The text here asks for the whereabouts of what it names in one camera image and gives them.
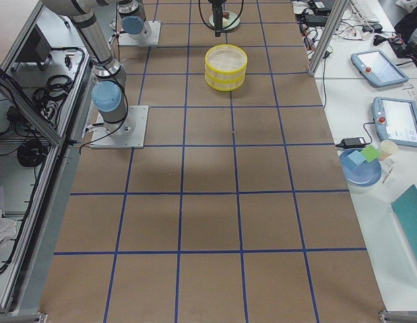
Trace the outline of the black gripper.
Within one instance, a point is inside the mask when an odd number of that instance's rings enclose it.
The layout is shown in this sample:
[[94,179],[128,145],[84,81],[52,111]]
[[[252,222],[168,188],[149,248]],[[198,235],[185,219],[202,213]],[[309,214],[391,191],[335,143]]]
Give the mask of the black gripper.
[[220,37],[223,24],[223,4],[226,0],[209,0],[212,5],[212,15],[214,22],[215,37]]

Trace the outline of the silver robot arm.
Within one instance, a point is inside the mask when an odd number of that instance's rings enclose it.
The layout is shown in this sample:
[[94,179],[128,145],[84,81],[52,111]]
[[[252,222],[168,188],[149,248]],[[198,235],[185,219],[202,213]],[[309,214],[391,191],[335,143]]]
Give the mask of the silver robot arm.
[[[223,27],[223,4],[226,1],[209,1],[212,6],[212,15],[214,26],[209,26],[203,19],[202,13],[199,13],[203,23],[214,31],[215,37],[220,37]],[[118,1],[117,13],[121,18],[121,26],[124,33],[133,38],[148,37],[151,33],[151,27],[147,22],[146,12],[143,7],[143,1]]]
[[114,58],[113,50],[98,23],[95,7],[111,3],[120,9],[138,5],[134,1],[43,1],[49,10],[70,19],[77,30],[93,64],[97,84],[92,90],[92,100],[102,116],[104,127],[111,136],[129,132],[129,108],[125,97],[126,74],[122,64]]

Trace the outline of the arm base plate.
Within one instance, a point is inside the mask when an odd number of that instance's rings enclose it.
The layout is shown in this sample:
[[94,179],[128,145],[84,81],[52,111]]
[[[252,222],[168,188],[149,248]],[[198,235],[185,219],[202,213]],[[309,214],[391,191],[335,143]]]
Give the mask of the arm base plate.
[[143,149],[148,123],[149,106],[130,106],[124,123],[108,124],[98,113],[96,122],[102,123],[92,133],[90,147],[94,149]]
[[141,21],[131,19],[123,21],[123,31],[119,36],[121,46],[149,47],[158,46],[161,21]]

